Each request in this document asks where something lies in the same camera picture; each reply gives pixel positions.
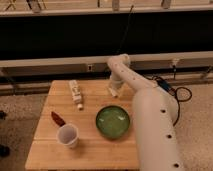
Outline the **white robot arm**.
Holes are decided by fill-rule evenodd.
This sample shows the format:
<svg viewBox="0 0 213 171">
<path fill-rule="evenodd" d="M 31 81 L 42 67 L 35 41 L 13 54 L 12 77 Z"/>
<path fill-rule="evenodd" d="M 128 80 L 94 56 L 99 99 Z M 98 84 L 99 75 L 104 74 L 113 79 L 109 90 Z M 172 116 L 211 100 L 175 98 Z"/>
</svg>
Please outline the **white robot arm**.
<svg viewBox="0 0 213 171">
<path fill-rule="evenodd" d="M 127 54 L 110 57 L 107 65 L 113 96 L 124 83 L 135 91 L 132 111 L 140 171 L 185 171 L 173 126 L 179 109 L 175 97 L 131 70 Z"/>
</svg>

